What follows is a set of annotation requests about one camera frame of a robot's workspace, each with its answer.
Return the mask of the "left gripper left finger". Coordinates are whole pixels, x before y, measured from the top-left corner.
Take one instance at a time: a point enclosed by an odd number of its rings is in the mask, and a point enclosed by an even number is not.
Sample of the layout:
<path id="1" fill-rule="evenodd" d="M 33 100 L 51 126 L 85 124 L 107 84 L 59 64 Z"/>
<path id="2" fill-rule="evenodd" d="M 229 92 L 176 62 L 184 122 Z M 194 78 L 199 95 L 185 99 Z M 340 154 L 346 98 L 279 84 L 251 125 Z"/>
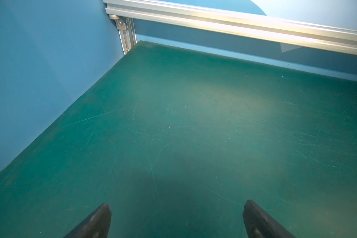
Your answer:
<path id="1" fill-rule="evenodd" d="M 109 204 L 103 203 L 64 238 L 107 238 L 112 212 Z"/>

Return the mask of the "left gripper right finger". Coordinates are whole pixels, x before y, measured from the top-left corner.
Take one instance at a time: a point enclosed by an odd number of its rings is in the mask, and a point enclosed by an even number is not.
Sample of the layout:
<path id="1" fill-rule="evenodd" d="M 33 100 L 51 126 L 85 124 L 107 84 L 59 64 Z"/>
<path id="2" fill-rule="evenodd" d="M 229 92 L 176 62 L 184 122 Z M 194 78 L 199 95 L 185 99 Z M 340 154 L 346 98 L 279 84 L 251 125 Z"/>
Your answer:
<path id="1" fill-rule="evenodd" d="M 249 238 L 295 238 L 251 199 L 244 205 L 243 219 Z"/>

